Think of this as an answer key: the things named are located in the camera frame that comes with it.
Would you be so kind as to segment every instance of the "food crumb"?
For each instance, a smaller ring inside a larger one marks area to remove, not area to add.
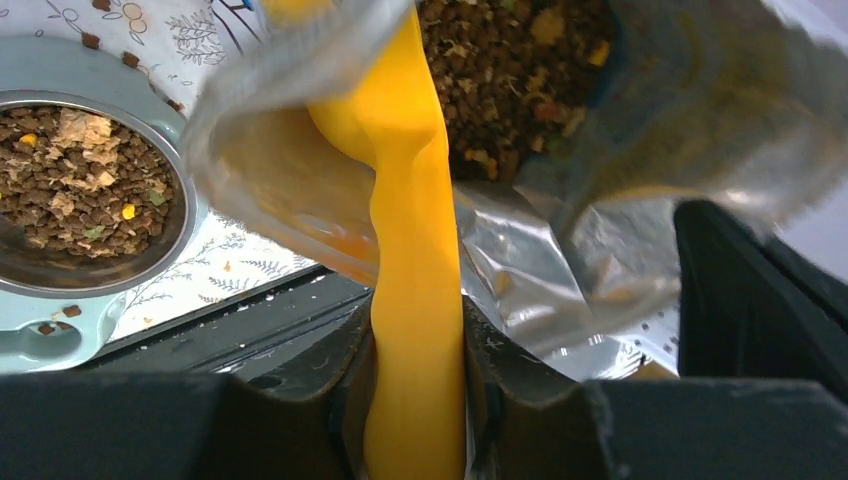
[[[180,112],[180,111],[182,111],[182,109],[183,109],[183,104],[182,104],[182,103],[177,103],[177,102],[175,102],[175,101],[173,101],[173,100],[168,100],[168,105],[169,105],[171,108],[173,108],[176,112]]]
[[[82,44],[92,50],[100,49],[100,37],[90,33],[82,32]]]
[[[121,54],[121,62],[130,68],[138,68],[139,59],[130,52],[124,52]]]
[[[34,133],[27,133],[18,139],[19,142],[25,143],[30,147],[34,147],[36,142],[38,142],[38,137],[35,136]]]
[[[91,2],[91,6],[98,10],[103,10],[104,12],[111,12],[111,3],[112,2],[110,2],[109,0],[93,0]]]
[[[79,305],[71,305],[70,307],[63,308],[62,313],[68,318],[73,318],[82,315],[82,309],[79,308]]]

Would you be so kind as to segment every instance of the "kibble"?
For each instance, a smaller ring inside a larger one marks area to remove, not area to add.
[[[86,48],[90,48],[92,50],[98,50],[100,48],[100,37],[97,35],[92,35],[90,33],[82,33],[82,44]]]
[[[174,111],[177,112],[177,113],[181,112],[184,108],[182,103],[177,103],[177,102],[175,102],[171,99],[168,99],[167,103],[168,103],[168,106],[173,108]]]
[[[572,136],[615,41],[604,0],[423,0],[419,18],[454,180],[510,183]]]
[[[112,2],[110,2],[109,0],[92,0],[91,6],[98,10],[109,12],[112,10],[111,3]]]
[[[130,52],[121,54],[121,62],[130,68],[138,68],[139,59]]]
[[[79,305],[71,305],[62,309],[62,313],[68,318],[74,318],[82,315],[82,309]]]
[[[163,232],[172,178],[159,150],[111,119],[55,106],[0,112],[0,215],[33,248],[145,251]]]

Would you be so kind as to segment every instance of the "bowl rim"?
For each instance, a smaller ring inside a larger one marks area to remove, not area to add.
[[[135,115],[117,106],[105,104],[88,97],[51,90],[6,90],[0,91],[0,111],[31,106],[59,106],[87,111],[95,115],[110,118],[141,135],[156,147],[174,170],[175,180],[180,184],[185,214],[180,225],[177,240],[168,251],[161,255],[149,268],[121,281],[104,286],[84,288],[51,288],[41,285],[29,285],[6,278],[0,272],[0,290],[40,298],[89,298],[124,292],[146,282],[165,271],[182,254],[191,240],[194,231],[197,204],[194,184],[181,167],[176,141],[172,142],[154,126],[145,123]]]

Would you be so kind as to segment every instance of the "metal pet bowl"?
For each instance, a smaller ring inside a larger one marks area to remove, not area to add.
[[[109,117],[134,130],[168,160],[174,198],[161,235],[138,255],[72,256],[31,247],[23,231],[0,224],[0,290],[40,298],[90,298],[125,291],[165,270],[188,244],[198,199],[174,147],[184,119],[150,88],[141,72],[114,56],[43,38],[0,41],[0,110],[64,106]]]

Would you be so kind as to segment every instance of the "patterned placemat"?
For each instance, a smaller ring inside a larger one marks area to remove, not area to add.
[[[138,57],[151,85],[181,104],[185,114],[203,78],[226,55],[246,51],[262,35],[247,1],[0,0],[0,36],[80,41],[83,33],[96,35],[103,51]],[[312,264],[213,212],[176,263],[128,292],[128,308],[112,340]]]

